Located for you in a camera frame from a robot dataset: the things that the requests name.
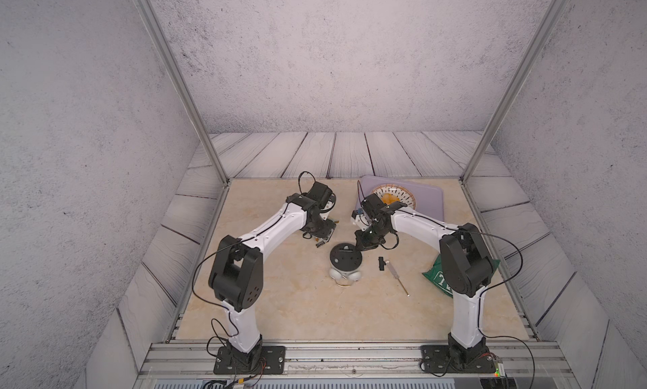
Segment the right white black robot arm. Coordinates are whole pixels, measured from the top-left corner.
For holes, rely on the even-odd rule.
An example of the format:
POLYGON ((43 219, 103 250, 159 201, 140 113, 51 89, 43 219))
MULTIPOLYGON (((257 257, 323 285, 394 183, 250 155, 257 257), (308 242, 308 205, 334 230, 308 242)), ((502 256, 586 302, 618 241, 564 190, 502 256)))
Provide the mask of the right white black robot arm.
POLYGON ((375 193, 368 195, 351 214, 359 227, 356 247, 364 252, 386 242, 386 236, 404 233, 439 252, 441 272, 453 293, 453 326, 449 343, 460 350, 485 350, 480 329, 481 298, 495 273, 495 263, 472 223, 448 224, 409 209, 402 202, 385 204, 375 193))

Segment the white twin-bell alarm clock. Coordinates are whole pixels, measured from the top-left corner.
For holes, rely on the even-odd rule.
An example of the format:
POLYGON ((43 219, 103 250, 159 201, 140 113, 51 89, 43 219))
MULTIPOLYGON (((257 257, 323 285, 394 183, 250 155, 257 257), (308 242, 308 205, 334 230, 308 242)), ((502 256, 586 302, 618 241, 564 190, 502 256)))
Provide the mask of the white twin-bell alarm clock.
POLYGON ((330 251, 330 278, 340 287, 350 287, 362 277, 362 252, 351 243, 339 243, 330 251))

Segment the clear handle screwdriver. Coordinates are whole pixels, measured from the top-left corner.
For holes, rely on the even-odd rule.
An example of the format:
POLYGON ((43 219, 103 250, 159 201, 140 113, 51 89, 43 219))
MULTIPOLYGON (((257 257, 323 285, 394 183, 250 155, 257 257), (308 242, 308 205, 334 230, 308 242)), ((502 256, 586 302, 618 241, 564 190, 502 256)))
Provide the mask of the clear handle screwdriver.
POLYGON ((407 297, 410 297, 409 291, 406 289, 406 287, 404 286, 402 280, 400 279, 398 271, 396 270, 396 268, 393 266, 393 264, 389 260, 386 261, 386 268, 389 270, 389 272, 392 274, 392 276, 394 276, 394 279, 397 280, 400 288, 404 291, 404 294, 407 297))

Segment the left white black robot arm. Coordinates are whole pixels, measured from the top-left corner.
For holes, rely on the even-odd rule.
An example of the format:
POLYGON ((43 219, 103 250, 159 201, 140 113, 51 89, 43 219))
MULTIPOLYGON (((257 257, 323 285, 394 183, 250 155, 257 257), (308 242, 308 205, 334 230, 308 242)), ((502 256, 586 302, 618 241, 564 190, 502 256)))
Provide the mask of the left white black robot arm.
POLYGON ((254 304, 263 289, 266 259, 295 232, 315 238, 318 245, 328 242, 336 228, 329 218, 335 204, 332 189, 315 182, 308 192, 288 196, 278 212, 251 232, 221 240, 208 285, 234 329, 228 339, 233 350, 249 355, 261 345, 254 304))

